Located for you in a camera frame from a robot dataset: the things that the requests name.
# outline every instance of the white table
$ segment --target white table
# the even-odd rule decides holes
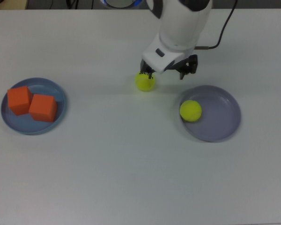
[[[229,10],[212,10],[200,45]],[[0,104],[45,77],[68,109],[38,136],[0,115],[0,225],[228,225],[281,222],[281,10],[236,10],[219,48],[197,51],[196,75],[157,75],[136,90],[141,53],[159,21],[149,11],[0,12]],[[211,84],[239,102],[231,139],[190,137],[183,91]]]

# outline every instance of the blue plate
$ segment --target blue plate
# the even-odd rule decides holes
[[[27,86],[32,94],[54,96],[57,111],[53,123],[33,120],[30,114],[14,115],[7,104],[7,94],[1,103],[1,116],[11,129],[24,135],[40,135],[54,128],[62,119],[66,110],[66,97],[63,90],[53,81],[44,78],[30,78],[12,86],[18,88]]]
[[[186,100],[195,100],[202,107],[198,121],[187,122],[181,118],[186,130],[196,138],[220,142],[227,140],[238,129],[240,107],[227,91],[211,85],[198,86],[187,91],[180,105]]]

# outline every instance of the ball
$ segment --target ball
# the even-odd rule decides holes
[[[180,115],[185,121],[195,122],[201,114],[202,108],[197,101],[187,100],[180,106]]]
[[[141,91],[150,91],[154,88],[155,78],[152,74],[151,79],[149,75],[143,74],[141,72],[137,73],[134,79],[135,86]]]

